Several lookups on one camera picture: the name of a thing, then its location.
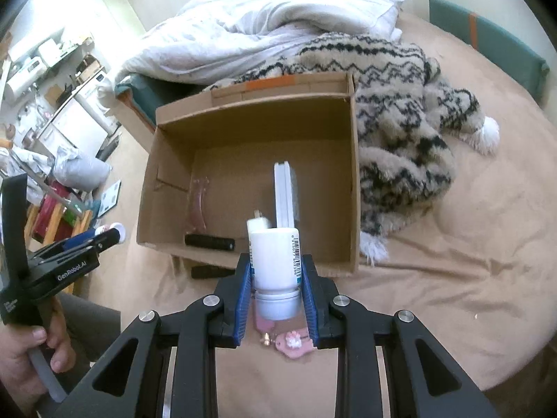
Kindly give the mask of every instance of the black gripper frame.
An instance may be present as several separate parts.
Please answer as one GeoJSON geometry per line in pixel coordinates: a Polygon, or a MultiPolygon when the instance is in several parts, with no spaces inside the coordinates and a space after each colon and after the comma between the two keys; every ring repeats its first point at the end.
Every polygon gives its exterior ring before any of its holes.
{"type": "MultiPolygon", "coordinates": [[[[303,286],[314,344],[339,349],[335,418],[383,417],[376,346],[383,348],[393,418],[497,418],[418,318],[368,311],[352,299],[336,305],[335,283],[317,275],[309,255],[303,256],[303,286]]],[[[217,418],[215,348],[240,344],[250,290],[250,260],[243,254],[235,275],[219,281],[218,303],[207,296],[174,314],[140,315],[54,417],[161,418],[171,349],[177,347],[171,418],[217,418]]]]}
{"type": "Polygon", "coordinates": [[[46,325],[38,305],[97,268],[99,253],[116,245],[120,235],[111,229],[71,249],[64,249],[66,239],[28,257],[26,188],[22,174],[4,179],[0,191],[0,317],[5,324],[46,325]]]}

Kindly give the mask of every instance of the knitted blanket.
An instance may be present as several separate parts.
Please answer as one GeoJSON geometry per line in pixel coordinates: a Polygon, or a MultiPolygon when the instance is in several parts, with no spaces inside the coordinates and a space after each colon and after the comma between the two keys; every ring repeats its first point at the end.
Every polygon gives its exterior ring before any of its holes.
{"type": "Polygon", "coordinates": [[[452,88],[419,46],[365,35],[326,33],[293,57],[211,88],[330,71],[349,72],[356,83],[360,251],[373,263],[387,256],[385,236],[422,215],[454,181],[456,162],[442,133],[487,155],[499,144],[499,126],[470,91],[452,88]]]}

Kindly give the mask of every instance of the white appliance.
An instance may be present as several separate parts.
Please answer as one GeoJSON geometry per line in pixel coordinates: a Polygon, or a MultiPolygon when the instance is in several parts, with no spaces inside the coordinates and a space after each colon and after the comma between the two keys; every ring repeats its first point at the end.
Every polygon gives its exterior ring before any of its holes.
{"type": "Polygon", "coordinates": [[[47,71],[46,65],[40,57],[34,57],[30,62],[26,63],[16,74],[6,83],[4,96],[9,104],[15,103],[21,94],[27,91],[27,88],[37,81],[41,75],[47,71]]]}
{"type": "Polygon", "coordinates": [[[118,124],[105,116],[108,108],[103,107],[97,99],[97,89],[105,79],[106,73],[101,71],[83,85],[75,95],[75,100],[85,109],[87,113],[107,132],[112,135],[118,128],[118,124]]]}
{"type": "Polygon", "coordinates": [[[60,61],[61,51],[54,40],[49,39],[39,46],[38,55],[48,67],[53,67],[60,61]]]}
{"type": "Polygon", "coordinates": [[[107,132],[79,105],[70,99],[41,133],[38,141],[56,157],[58,146],[75,146],[95,157],[107,137],[107,132]]]}

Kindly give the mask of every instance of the white duvet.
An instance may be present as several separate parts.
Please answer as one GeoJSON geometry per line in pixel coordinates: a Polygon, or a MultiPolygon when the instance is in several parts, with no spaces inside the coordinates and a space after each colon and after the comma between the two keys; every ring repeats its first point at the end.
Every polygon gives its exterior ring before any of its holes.
{"type": "MultiPolygon", "coordinates": [[[[146,33],[138,50],[113,68],[107,85],[132,72],[210,85],[268,58],[293,55],[328,31],[398,40],[402,32],[394,26],[403,1],[192,0],[146,33]]],[[[102,91],[112,93],[107,86],[102,91]]]]}

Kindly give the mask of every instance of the pink keychain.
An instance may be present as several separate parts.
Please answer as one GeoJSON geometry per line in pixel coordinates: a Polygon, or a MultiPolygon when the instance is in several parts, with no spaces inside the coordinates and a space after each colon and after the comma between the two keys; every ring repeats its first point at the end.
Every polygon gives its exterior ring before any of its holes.
{"type": "Polygon", "coordinates": [[[314,347],[313,341],[309,337],[309,330],[307,327],[281,333],[279,335],[273,335],[271,332],[275,328],[275,322],[262,318],[257,312],[255,303],[252,303],[252,305],[254,309],[255,328],[261,333],[261,343],[263,343],[264,346],[270,346],[274,343],[279,352],[285,354],[292,360],[296,360],[306,353],[310,353],[317,349],[314,347]]]}

